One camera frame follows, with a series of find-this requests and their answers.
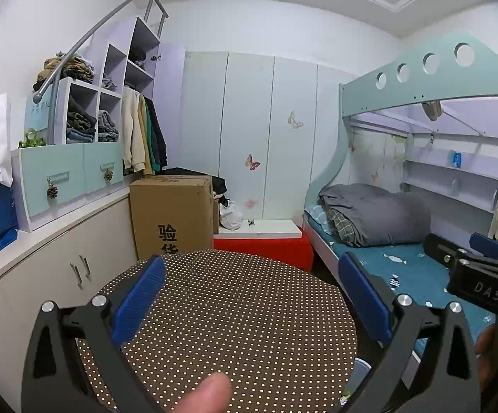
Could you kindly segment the left hand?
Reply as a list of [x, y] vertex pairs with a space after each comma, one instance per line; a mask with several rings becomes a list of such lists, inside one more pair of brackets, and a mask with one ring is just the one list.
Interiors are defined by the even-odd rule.
[[184, 396], [173, 412], [177, 413], [223, 413], [227, 411], [232, 397], [230, 379], [222, 373], [213, 373]]

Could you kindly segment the right hand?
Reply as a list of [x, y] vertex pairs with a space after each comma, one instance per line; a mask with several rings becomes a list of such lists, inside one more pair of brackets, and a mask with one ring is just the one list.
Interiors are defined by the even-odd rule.
[[492, 324], [481, 331], [475, 342], [475, 354], [477, 356], [478, 374], [482, 391], [492, 386], [497, 378], [497, 338], [497, 324]]

